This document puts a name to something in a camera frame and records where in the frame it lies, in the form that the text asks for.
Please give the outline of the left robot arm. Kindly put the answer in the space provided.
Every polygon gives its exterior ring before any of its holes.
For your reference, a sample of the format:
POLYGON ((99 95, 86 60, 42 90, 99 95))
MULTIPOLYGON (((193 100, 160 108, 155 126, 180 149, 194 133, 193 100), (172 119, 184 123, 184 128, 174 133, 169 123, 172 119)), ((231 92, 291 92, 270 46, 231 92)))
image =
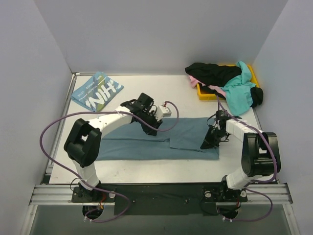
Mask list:
POLYGON ((77 173, 82 178, 83 196, 90 202, 99 199, 101 190, 97 187, 100 180, 95 169, 101 139, 117 128, 134 121, 143 120, 142 129, 147 135, 156 136, 156 129, 162 124, 164 115, 169 114, 167 107, 160 105, 152 110, 154 100, 142 93, 138 99, 125 101, 111 114, 94 119, 75 121, 65 142, 64 150, 73 161, 77 173))

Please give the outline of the black t-shirt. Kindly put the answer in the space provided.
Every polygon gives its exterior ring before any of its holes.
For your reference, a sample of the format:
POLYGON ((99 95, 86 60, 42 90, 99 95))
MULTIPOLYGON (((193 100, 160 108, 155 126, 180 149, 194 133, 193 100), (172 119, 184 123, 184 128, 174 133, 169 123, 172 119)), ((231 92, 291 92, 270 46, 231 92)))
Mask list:
MULTIPOLYGON (((217 86, 224 87, 226 83, 241 74, 241 69, 234 66, 220 66, 217 64, 205 64, 205 63, 193 63, 185 68, 187 75, 193 76, 198 81, 205 84, 205 86, 217 86)), ((201 88, 209 94, 217 94, 215 91, 205 88, 201 85, 201 88)), ((251 107, 256 107, 263 103, 264 92, 261 88, 254 87, 251 89, 251 95, 253 104, 251 107)))

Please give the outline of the grey-blue t-shirt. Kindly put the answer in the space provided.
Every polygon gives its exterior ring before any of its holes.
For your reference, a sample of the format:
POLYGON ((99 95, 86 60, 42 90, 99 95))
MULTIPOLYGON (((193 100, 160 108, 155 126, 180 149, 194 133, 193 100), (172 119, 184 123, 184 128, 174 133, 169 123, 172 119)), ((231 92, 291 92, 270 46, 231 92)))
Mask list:
POLYGON ((124 125, 101 140, 97 161, 218 160, 219 149, 201 149, 207 119, 165 118, 156 136, 143 132, 137 122, 124 125))

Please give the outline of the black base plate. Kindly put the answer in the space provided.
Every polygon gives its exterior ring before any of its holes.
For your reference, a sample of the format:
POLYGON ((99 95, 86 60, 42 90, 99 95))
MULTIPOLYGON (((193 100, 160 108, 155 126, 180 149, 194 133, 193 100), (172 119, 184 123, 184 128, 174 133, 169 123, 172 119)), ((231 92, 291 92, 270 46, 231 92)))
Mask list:
POLYGON ((100 184, 103 192, 88 191, 79 185, 71 201, 82 203, 83 213, 113 203, 114 215, 217 215, 221 203, 225 213, 247 202, 244 189, 228 189, 225 182, 166 184, 100 184))

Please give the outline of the teal t-shirt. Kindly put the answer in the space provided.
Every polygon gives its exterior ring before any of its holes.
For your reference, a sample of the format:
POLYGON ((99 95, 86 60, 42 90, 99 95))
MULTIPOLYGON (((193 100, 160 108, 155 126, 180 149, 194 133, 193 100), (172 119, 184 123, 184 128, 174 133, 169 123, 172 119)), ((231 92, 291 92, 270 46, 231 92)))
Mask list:
POLYGON ((251 82, 252 73, 244 62, 237 62, 236 67, 241 69, 241 74, 229 80, 222 90, 225 92, 231 114, 240 116, 253 104, 251 89, 256 87, 256 84, 251 82))

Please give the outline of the aluminium front rail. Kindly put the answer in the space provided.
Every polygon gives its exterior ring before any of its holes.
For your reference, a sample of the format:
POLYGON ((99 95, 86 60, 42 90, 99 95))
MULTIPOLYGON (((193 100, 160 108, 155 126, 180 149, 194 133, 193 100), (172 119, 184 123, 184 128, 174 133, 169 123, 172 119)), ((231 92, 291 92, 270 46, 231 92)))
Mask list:
MULTIPOLYGON (((267 195, 275 205, 293 203, 291 193, 286 184, 250 185, 247 188, 249 189, 247 192, 247 202, 249 204, 262 205, 268 202, 264 196, 252 193, 252 191, 267 195)), ((68 185, 38 185, 33 190, 29 204, 71 205, 73 204, 71 199, 72 191, 68 185)))

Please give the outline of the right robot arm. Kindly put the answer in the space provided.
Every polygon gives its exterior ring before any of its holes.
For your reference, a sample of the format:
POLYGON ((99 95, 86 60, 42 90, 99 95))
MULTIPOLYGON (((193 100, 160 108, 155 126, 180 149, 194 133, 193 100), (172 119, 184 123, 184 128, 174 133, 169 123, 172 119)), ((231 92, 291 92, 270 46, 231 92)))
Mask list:
POLYGON ((230 116, 225 110, 218 110, 208 119, 213 119, 214 123, 208 125, 201 149, 217 148, 221 142, 228 141, 230 135, 242 143, 241 166, 225 177, 226 184, 218 189, 221 199, 230 200, 236 190, 250 183, 268 183, 276 179, 281 160, 274 132, 263 132, 240 117, 230 116))

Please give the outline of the pink t-shirt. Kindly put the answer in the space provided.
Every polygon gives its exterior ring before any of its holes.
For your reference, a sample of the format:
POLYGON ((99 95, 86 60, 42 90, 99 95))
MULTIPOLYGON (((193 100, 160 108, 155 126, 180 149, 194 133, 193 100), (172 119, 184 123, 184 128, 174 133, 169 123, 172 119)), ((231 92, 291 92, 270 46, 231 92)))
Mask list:
POLYGON ((220 87, 212 86, 212 85, 205 86, 204 83, 198 81, 198 80, 195 79, 193 76, 189 75, 188 77, 189 77, 189 79, 190 79, 190 84, 191 84, 191 87, 192 87, 192 88, 194 88, 197 84, 200 84, 200 85, 204 86, 205 88, 208 88, 208 89, 210 89, 210 90, 215 91, 215 92, 217 93, 218 97, 225 98, 226 93, 225 93, 220 87))

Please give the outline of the yellow plastic bin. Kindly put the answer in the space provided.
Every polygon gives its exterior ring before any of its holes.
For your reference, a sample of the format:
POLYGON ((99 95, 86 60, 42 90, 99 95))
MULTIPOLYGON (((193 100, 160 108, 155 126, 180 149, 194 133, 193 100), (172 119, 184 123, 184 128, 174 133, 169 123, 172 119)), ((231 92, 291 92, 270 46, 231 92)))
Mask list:
MULTIPOLYGON (((251 83, 254 83, 257 88, 260 88, 259 82, 255 76, 252 66, 247 64, 247 67, 249 68, 251 75, 252 75, 251 83)), ((201 88, 200 83, 196 85, 196 88, 197 88, 197 94, 198 94, 199 100, 216 100, 217 99, 217 96, 215 94, 209 94, 208 92, 204 91, 201 88)))

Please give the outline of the folded blue printed t-shirt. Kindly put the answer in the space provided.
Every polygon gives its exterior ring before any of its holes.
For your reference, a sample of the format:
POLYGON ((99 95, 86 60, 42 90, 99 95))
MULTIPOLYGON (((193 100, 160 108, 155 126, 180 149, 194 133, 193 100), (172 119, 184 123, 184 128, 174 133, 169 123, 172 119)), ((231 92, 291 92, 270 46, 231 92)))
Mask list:
POLYGON ((71 99, 89 111, 100 112, 123 89, 120 83, 97 72, 72 93, 71 99))

